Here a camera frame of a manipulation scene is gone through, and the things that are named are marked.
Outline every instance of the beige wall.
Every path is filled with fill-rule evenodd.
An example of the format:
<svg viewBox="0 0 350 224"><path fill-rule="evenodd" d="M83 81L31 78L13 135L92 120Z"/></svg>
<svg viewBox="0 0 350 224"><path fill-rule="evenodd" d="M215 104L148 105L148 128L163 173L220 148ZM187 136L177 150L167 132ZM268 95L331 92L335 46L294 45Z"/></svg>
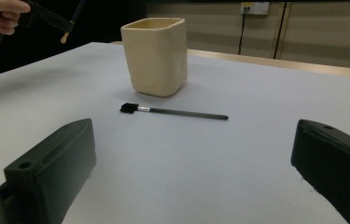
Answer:
<svg viewBox="0 0 350 224"><path fill-rule="evenodd" d="M267 16L247 15L242 54L272 58L281 3ZM185 18L190 49L237 54L242 27L240 3L147 4L149 17ZM350 67L350 3L292 3L278 59Z"/></svg>

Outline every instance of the person's fingers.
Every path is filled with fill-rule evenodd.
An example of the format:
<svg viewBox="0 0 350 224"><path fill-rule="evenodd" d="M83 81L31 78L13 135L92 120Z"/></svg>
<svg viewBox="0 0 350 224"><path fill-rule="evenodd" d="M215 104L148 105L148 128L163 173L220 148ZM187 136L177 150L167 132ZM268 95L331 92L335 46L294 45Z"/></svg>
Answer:
<svg viewBox="0 0 350 224"><path fill-rule="evenodd" d="M30 6L21 0L0 0L0 11L26 13L30 11Z"/></svg>
<svg viewBox="0 0 350 224"><path fill-rule="evenodd" d="M13 35L15 33L15 29L0 26L0 33L3 35Z"/></svg>
<svg viewBox="0 0 350 224"><path fill-rule="evenodd" d="M0 17L0 27L3 28L14 28L18 26L18 20L8 20Z"/></svg>
<svg viewBox="0 0 350 224"><path fill-rule="evenodd" d="M17 21L20 18L21 14L18 12L3 11L3 12L1 12L1 16L5 19Z"/></svg>

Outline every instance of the brush handle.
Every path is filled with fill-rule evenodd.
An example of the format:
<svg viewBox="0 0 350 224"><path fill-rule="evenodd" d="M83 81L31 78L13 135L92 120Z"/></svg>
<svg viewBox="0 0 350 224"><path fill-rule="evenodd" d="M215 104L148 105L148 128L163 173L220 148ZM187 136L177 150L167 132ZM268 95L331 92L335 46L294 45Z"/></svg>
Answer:
<svg viewBox="0 0 350 224"><path fill-rule="evenodd" d="M84 6L84 3L85 3L86 0L81 0L79 1L78 3L78 6L77 6L77 9L75 11L75 14L73 15L72 17L72 22L76 22L77 18L78 18L78 15L79 15L79 12L81 11L82 7Z"/></svg>
<svg viewBox="0 0 350 224"><path fill-rule="evenodd" d="M169 110L169 109L159 109L159 108L150 108L149 112L159 113L159 114L171 114L171 115L204 118L204 119L228 119L229 118L226 115L205 114L205 113L188 112L188 111L180 111L180 110Z"/></svg>

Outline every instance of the white tabletop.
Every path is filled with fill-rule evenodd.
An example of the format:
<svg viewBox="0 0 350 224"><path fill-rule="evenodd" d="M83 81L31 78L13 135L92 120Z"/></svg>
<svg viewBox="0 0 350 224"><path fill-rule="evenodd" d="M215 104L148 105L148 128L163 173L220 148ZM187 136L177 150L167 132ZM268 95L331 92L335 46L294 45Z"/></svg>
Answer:
<svg viewBox="0 0 350 224"><path fill-rule="evenodd" d="M229 120L119 112L124 103ZM0 75L3 169L91 118L98 163L64 223L345 223L291 166L299 119L350 134L350 77L189 56L174 96L132 88L122 46L91 43Z"/></svg>

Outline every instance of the brush bristles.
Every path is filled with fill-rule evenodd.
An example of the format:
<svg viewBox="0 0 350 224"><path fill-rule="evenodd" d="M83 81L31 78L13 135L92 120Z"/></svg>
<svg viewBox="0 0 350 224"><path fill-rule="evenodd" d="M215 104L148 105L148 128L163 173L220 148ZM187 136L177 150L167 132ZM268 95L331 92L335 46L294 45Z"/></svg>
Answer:
<svg viewBox="0 0 350 224"><path fill-rule="evenodd" d="M122 112L122 113L132 114L134 111L137 110L138 106L139 106L138 104L126 103L125 105L123 105L121 107L121 109L119 111Z"/></svg>

